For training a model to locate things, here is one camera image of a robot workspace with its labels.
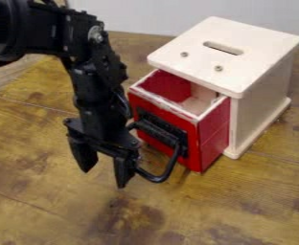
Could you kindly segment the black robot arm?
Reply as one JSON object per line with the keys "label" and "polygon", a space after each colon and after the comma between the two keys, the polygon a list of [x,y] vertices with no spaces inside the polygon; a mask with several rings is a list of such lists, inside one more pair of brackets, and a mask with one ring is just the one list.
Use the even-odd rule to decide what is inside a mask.
{"label": "black robot arm", "polygon": [[111,47],[104,22],[53,0],[0,0],[0,67],[29,54],[60,58],[79,112],[64,120],[75,160],[89,171],[99,153],[112,157],[122,189],[135,177],[139,142],[127,128],[132,117],[122,86],[127,66]]}

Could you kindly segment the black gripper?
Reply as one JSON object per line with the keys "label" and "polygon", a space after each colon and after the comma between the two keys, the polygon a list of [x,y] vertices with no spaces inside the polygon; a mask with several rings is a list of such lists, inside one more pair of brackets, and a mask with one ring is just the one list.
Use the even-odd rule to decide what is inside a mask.
{"label": "black gripper", "polygon": [[88,172],[99,162],[101,152],[114,159],[116,186],[123,189],[135,177],[139,141],[128,129],[132,118],[123,82],[127,66],[115,53],[107,32],[87,39],[85,57],[69,67],[79,117],[67,119],[68,142],[76,163]]}

